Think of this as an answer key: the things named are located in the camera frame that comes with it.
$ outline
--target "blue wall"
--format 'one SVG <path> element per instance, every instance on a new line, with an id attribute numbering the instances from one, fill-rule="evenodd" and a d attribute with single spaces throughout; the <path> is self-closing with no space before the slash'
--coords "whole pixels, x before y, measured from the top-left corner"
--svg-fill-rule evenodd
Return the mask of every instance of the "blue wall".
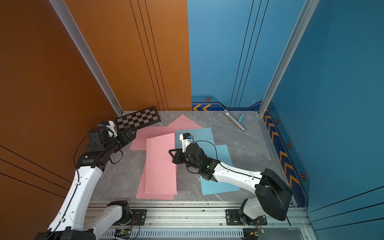
<path id="1" fill-rule="evenodd" d="M 261 101 L 304 2 L 188 0 L 192 95 L 227 108 Z"/>
<path id="2" fill-rule="evenodd" d="M 384 1 L 320 1 L 272 99 L 310 178 L 319 240 L 384 234 L 383 12 Z"/>

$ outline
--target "orange wall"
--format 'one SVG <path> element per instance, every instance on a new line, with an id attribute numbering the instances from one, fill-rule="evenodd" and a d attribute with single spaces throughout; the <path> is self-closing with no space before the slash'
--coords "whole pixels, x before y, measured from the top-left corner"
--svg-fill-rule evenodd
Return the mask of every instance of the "orange wall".
<path id="1" fill-rule="evenodd" d="M 0 21 L 0 144 L 47 169 L 0 148 L 0 232 L 34 239 L 70 187 L 77 145 L 115 113 L 48 0 L 1 1 Z"/>
<path id="2" fill-rule="evenodd" d="M 123 110 L 190 110 L 186 0 L 65 0 Z"/>

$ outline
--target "black line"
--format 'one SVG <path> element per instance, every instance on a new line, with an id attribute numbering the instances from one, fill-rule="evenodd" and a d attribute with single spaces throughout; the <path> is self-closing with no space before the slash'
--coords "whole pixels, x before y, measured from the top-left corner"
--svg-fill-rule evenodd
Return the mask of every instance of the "black line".
<path id="1" fill-rule="evenodd" d="M 140 38 L 141 46 L 142 46 L 142 48 L 143 48 L 143 52 L 144 52 L 145 61 L 147 62 L 148 72 L 149 72 L 149 75 L 150 75 L 150 77 L 151 77 L 152 86 L 153 86 L 153 91 L 155 92 L 155 97 L 156 97 L 157 105 L 159 106 L 159 109 L 160 109 L 159 100 L 157 99 L 157 94 L 156 94 L 156 90 L 155 90 L 155 85 L 153 84 L 153 79 L 152 79 L 151 71 L 149 70 L 149 65 L 148 65 L 147 56 L 145 55 L 144 45 L 143 45 L 143 42 L 142 42 L 142 40 L 141 40 L 141 35 L 140 35 L 140 31 L 139 31 L 139 26 L 137 25 L 137 21 L 136 21 L 136 17 L 135 17 L 135 12 L 133 11 L 133 7 L 132 7 L 132 2 L 131 2 L 131 0 L 129 0 L 129 3 L 131 4 L 132 13 L 133 13 L 133 18 L 135 19 L 135 23 L 136 23 L 136 27 L 137 27 L 137 32 L 139 33 L 139 38 Z"/>
<path id="2" fill-rule="evenodd" d="M 23 183 L 25 183 L 25 184 L 28 184 L 28 185 L 30 185 L 30 186 L 32 186 L 32 187 L 35 187 L 35 188 L 41 189 L 41 190 L 43 190 L 43 191 L 46 191 L 46 192 L 49 192 L 49 193 L 52 193 L 52 194 L 54 194 L 54 195 L 56 195 L 56 196 L 59 196 L 59 197 L 65 198 L 65 197 L 63 197 L 63 196 L 60 196 L 60 195 L 58 195 L 58 194 L 56 194 L 56 193 L 50 192 L 50 191 L 48 191 L 48 190 L 45 190 L 45 189 L 43 189 L 43 188 L 40 188 L 40 187 L 37 187 L 37 186 L 35 186 L 35 185 L 32 185 L 32 184 L 30 184 L 30 183 L 27 183 L 27 182 L 21 181 L 21 180 L 19 180 L 19 179 L 17 179 L 17 178 L 14 178 L 14 177 L 8 176 L 8 175 L 6 175 L 6 174 L 4 174 L 4 173 L 1 173 L 1 172 L 0 172 L 0 174 L 1 174 L 1 175 L 4 175 L 4 176 L 6 176 L 6 177 L 9 177 L 9 178 L 15 179 L 15 180 L 17 180 L 17 181 L 19 181 L 19 182 L 23 182 Z"/>
<path id="3" fill-rule="evenodd" d="M 229 107 L 231 107 L 231 105 L 232 105 L 233 94 L 235 93 L 235 87 L 236 87 L 237 75 L 238 75 L 238 73 L 239 73 L 239 69 L 240 69 L 241 57 L 243 56 L 243 50 L 244 50 L 244 45 L 245 45 L 245 39 L 247 38 L 247 32 L 248 32 L 248 26 L 249 26 L 249 20 L 251 20 L 251 14 L 252 14 L 252 8 L 253 8 L 253 3 L 254 3 L 254 2 L 255 2 L 255 0 L 252 1 L 251 12 L 249 13 L 249 19 L 248 19 L 248 24 L 247 24 L 247 30 L 245 31 L 244 42 L 243 42 L 243 48 L 241 49 L 241 55 L 240 55 L 240 60 L 239 60 L 239 66 L 237 67 L 237 73 L 236 73 L 236 77 L 235 77 L 235 85 L 233 86 L 232 98 L 231 98 L 231 103 L 229 104 Z"/>
<path id="4" fill-rule="evenodd" d="M 241 74 L 241 78 L 240 78 L 240 83 L 239 83 L 239 88 L 237 90 L 237 95 L 236 95 L 236 100 L 235 100 L 235 105 L 234 107 L 236 107 L 236 102 L 237 102 L 237 97 L 239 96 L 239 91 L 240 91 L 240 87 L 241 87 L 241 82 L 243 80 L 243 75 L 244 75 L 244 69 L 245 69 L 245 66 L 247 64 L 247 59 L 248 59 L 248 54 L 249 54 L 249 49 L 251 48 L 251 44 L 252 44 L 252 39 L 253 39 L 253 34 L 255 32 L 255 27 L 256 27 L 256 22 L 257 22 L 257 18 L 259 16 L 259 11 L 260 11 L 260 6 L 262 5 L 262 2 L 260 1 L 260 5 L 259 5 L 259 10 L 257 11 L 257 15 L 256 15 L 256 20 L 255 20 L 255 25 L 253 26 L 253 31 L 252 31 L 252 36 L 251 36 L 251 41 L 249 42 L 249 47 L 248 47 L 248 52 L 247 52 L 247 57 L 245 58 L 245 63 L 244 63 L 244 68 L 243 68 L 243 73 Z"/>
<path id="5" fill-rule="evenodd" d="M 371 206 L 367 206 L 367 207 L 362 207 L 362 208 L 355 209 L 355 210 L 351 210 L 351 211 L 348 211 L 348 212 L 343 212 L 343 213 L 341 213 L 341 214 L 335 214 L 335 215 L 332 215 L 332 216 L 329 216 L 329 217 L 323 217 L 323 218 L 321 218 L 321 219 L 317 219 L 317 220 L 314 220 L 314 221 L 311 221 L 311 222 L 315 222 L 315 221 L 323 220 L 323 219 L 330 218 L 330 217 L 335 217 L 335 216 L 342 215 L 342 214 L 347 214 L 347 213 L 354 212 L 354 211 L 358 211 L 358 210 L 361 210 L 361 209 L 367 209 L 367 208 L 374 207 L 374 206 L 381 205 L 381 204 L 384 204 L 384 202 L 381 202 L 381 203 L 379 203 L 379 204 L 374 204 L 374 205 L 371 205 Z"/>
<path id="6" fill-rule="evenodd" d="M 46 168 L 44 168 L 44 167 L 40 166 L 40 165 L 39 165 L 39 164 L 37 164 L 37 163 L 34 163 L 34 162 L 32 162 L 31 160 L 28 160 L 28 159 L 26 159 L 25 157 L 23 157 L 23 156 L 21 156 L 21 155 L 19 155 L 19 154 L 15 153 L 15 152 L 14 152 L 14 151 L 12 151 L 12 150 L 9 150 L 8 148 L 6 148 L 6 147 L 4 147 L 4 146 L 2 146 L 2 145 L 0 145 L 0 147 L 4 148 L 5 150 L 8 150 L 8 151 L 10 151 L 10 152 L 11 152 L 11 153 L 13 153 L 13 154 L 16 154 L 17 156 L 19 156 L 19 157 L 21 157 L 21 158 L 23 158 L 23 159 L 25 159 L 25 160 L 29 161 L 30 163 L 33 163 L 33 164 L 34 164 L 34 165 L 36 165 L 36 166 L 39 166 L 39 167 L 41 167 L 42 169 L 44 169 L 44 170 L 46 170 L 46 171 L 48 171 L 48 172 L 52 173 L 53 175 L 56 175 L 56 176 L 58 176 L 59 178 L 62 178 L 62 179 L 64 179 L 65 181 L 67 181 L 67 182 L 69 182 L 69 183 L 72 183 L 71 181 L 68 181 L 68 180 L 66 180 L 66 179 L 65 179 L 65 178 L 63 178 L 62 176 L 59 176 L 59 175 L 57 175 L 56 173 L 53 173 L 53 172 L 49 171 L 48 169 L 46 169 Z"/>
<path id="7" fill-rule="evenodd" d="M 344 225 L 339 225 L 339 226 L 334 226 L 334 227 L 326 227 L 326 228 L 316 229 L 315 231 L 320 231 L 320 230 L 330 229 L 330 228 L 335 228 L 335 227 L 343 227 L 343 226 L 359 224 L 359 223 L 364 223 L 364 222 L 373 222 L 373 221 L 382 220 L 382 219 L 384 219 L 384 217 L 377 218 L 377 219 L 372 219 L 372 220 L 367 220 L 367 221 L 362 221 L 362 222 L 354 222 L 354 223 L 349 223 L 349 224 L 344 224 Z"/>
<path id="8" fill-rule="evenodd" d="M 337 204 L 337 203 L 340 203 L 340 202 L 343 202 L 343 201 L 346 201 L 346 200 L 352 199 L 352 198 L 354 198 L 354 197 L 358 197 L 358 196 L 360 196 L 360 195 L 363 195 L 363 194 L 366 194 L 366 193 L 369 193 L 369 192 L 373 192 L 373 191 L 375 191 L 375 190 L 378 190 L 378 189 L 380 189 L 380 188 L 383 188 L 383 187 L 384 187 L 384 186 L 381 186 L 381 187 L 378 187 L 378 188 L 375 188 L 375 189 L 369 190 L 369 191 L 367 191 L 367 192 L 363 192 L 363 193 L 360 193 L 360 194 L 358 194 L 358 195 L 356 195 L 356 196 L 353 196 L 353 197 L 349 197 L 349 198 L 347 198 L 347 199 L 344 199 L 344 200 L 341 200 L 341 201 L 338 201 L 338 202 L 335 202 L 335 203 L 329 204 L 329 205 L 327 205 L 327 206 L 323 206 L 323 207 L 321 207 L 321 208 L 318 208 L 318 209 L 312 210 L 312 211 L 310 211 L 310 212 L 314 212 L 314 211 L 317 211 L 317 210 L 319 210 L 319 209 L 323 209 L 323 208 L 325 208 L 325 207 L 329 207 L 329 206 L 331 206 L 331 205 L 333 205 L 333 204 Z"/>
<path id="9" fill-rule="evenodd" d="M 257 46 L 257 41 L 259 40 L 260 32 L 261 32 L 261 30 L 262 30 L 262 26 L 263 26 L 263 22 L 264 22 L 264 17 L 265 17 L 266 9 L 267 9 L 267 7 L 268 7 L 268 3 L 269 3 L 269 0 L 268 0 L 268 2 L 266 3 L 266 7 L 265 7 L 265 11 L 264 11 L 264 16 L 263 16 L 263 20 L 262 20 L 262 24 L 260 25 L 259 34 L 257 35 L 255 48 L 253 49 L 253 54 L 252 54 L 252 58 L 251 58 L 251 63 L 249 64 L 249 68 L 248 68 L 247 76 L 246 76 L 246 78 L 245 78 L 245 82 L 244 82 L 243 91 L 242 91 L 242 93 L 241 93 L 241 97 L 240 97 L 240 100 L 239 100 L 239 107 L 240 107 L 241 99 L 242 99 L 242 97 L 243 97 L 245 84 L 247 83 L 248 74 L 249 74 L 249 69 L 251 69 L 251 64 L 252 64 L 253 56 L 255 55 L 255 50 L 256 50 L 256 46 Z"/>
<path id="10" fill-rule="evenodd" d="M 24 168 L 21 168 L 21 167 L 19 167 L 19 166 L 16 166 L 16 165 L 10 163 L 10 162 L 7 162 L 7 161 L 4 160 L 4 159 L 1 159 L 1 158 L 0 158 L 0 160 L 1 160 L 1 161 L 4 161 L 4 162 L 6 162 L 6 163 L 8 163 L 8 164 L 10 164 L 10 165 L 12 165 L 12 166 L 14 166 L 14 167 L 17 167 L 17 168 L 19 168 L 19 169 L 21 169 L 21 170 L 24 170 L 24 171 L 26 171 L 26 172 L 28 172 L 28 173 L 30 173 L 30 174 L 32 174 L 32 175 L 35 175 L 36 177 L 39 177 L 39 178 L 44 179 L 44 180 L 46 180 L 46 181 L 48 181 L 48 182 L 50 182 L 50 183 L 53 183 L 54 185 L 57 185 L 57 186 L 59 186 L 59 187 L 62 187 L 62 186 L 60 186 L 59 184 L 56 184 L 56 183 L 54 183 L 54 182 L 51 182 L 51 181 L 49 181 L 48 179 L 45 179 L 45 178 L 43 178 L 43 177 L 40 177 L 39 175 L 36 175 L 36 174 L 34 174 L 34 173 L 32 173 L 32 172 L 30 172 L 30 171 L 28 171 L 28 170 L 25 170 Z"/>
<path id="11" fill-rule="evenodd" d="M 157 55 L 156 44 L 155 44 L 155 38 L 153 37 L 151 20 L 150 20 L 150 18 L 149 18 L 149 13 L 148 13 L 148 8 L 147 8 L 147 0 L 145 0 L 144 2 L 145 2 L 145 8 L 147 9 L 149 26 L 151 27 L 151 33 L 152 33 L 152 39 L 153 39 L 153 45 L 155 46 L 155 53 L 156 53 L 156 58 L 157 58 L 157 64 L 159 65 L 160 77 L 161 77 L 161 84 L 163 85 L 164 96 L 165 96 L 165 98 L 166 98 L 167 108 L 168 108 L 168 110 L 169 110 L 169 107 L 168 107 L 168 101 L 167 101 L 167 94 L 166 94 L 166 90 L 165 90 L 165 88 L 164 88 L 163 76 L 161 75 L 161 68 L 160 68 L 159 56 Z"/>
<path id="12" fill-rule="evenodd" d="M 159 85 L 159 81 L 158 81 L 158 79 L 157 79 L 157 73 L 156 73 L 155 63 L 153 62 L 152 52 L 151 52 L 151 47 L 149 46 L 149 40 L 148 40 L 147 30 L 145 29 L 144 19 L 143 19 L 143 15 L 142 15 L 142 13 L 141 13 L 141 8 L 140 8 L 139 0 L 137 0 L 137 4 L 139 5 L 139 11 L 140 11 L 140 15 L 141 15 L 141 21 L 143 22 L 143 27 L 144 27 L 145 36 L 147 37 L 147 44 L 148 44 L 148 48 L 149 48 L 149 54 L 150 54 L 150 56 L 151 56 L 151 60 L 152 60 L 153 71 L 155 71 L 156 82 L 157 82 L 157 87 L 159 88 L 159 93 L 160 93 L 161 103 L 163 104 L 163 108 L 164 108 L 164 110 L 165 110 L 166 108 L 164 107 L 163 97 L 161 96 L 160 85 Z"/>

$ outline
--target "blue decorative stripe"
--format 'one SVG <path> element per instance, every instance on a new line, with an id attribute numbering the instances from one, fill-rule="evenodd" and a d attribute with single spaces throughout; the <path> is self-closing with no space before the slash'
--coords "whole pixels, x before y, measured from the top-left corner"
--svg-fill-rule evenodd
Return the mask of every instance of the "blue decorative stripe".
<path id="1" fill-rule="evenodd" d="M 192 96 L 192 110 L 195 111 L 259 111 L 261 102 L 255 103 L 249 108 L 227 108 L 212 95 L 193 95 Z"/>

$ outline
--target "pink paper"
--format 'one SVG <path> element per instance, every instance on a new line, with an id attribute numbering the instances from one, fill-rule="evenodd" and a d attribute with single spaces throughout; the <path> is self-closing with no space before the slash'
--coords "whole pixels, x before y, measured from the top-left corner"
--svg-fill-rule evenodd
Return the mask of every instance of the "pink paper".
<path id="1" fill-rule="evenodd" d="M 169 124 L 168 127 L 172 127 L 175 129 L 177 128 L 175 131 L 202 128 L 202 126 L 198 125 L 197 123 L 186 117 L 184 114 L 182 114 L 175 121 Z"/>
<path id="2" fill-rule="evenodd" d="M 146 183 L 146 164 L 144 164 L 143 174 L 141 176 L 139 189 L 137 190 L 136 199 L 159 199 L 159 200 L 173 200 L 173 194 L 146 194 L 145 184 Z"/>
<path id="3" fill-rule="evenodd" d="M 146 194 L 177 194 L 176 165 L 168 152 L 174 148 L 174 133 L 147 139 Z"/>
<path id="4" fill-rule="evenodd" d="M 157 137 L 169 133 L 175 133 L 178 130 L 198 129 L 200 125 L 181 115 L 167 127 L 144 127 L 137 131 L 135 140 L 132 141 L 130 150 L 146 150 L 146 141 L 148 138 Z"/>

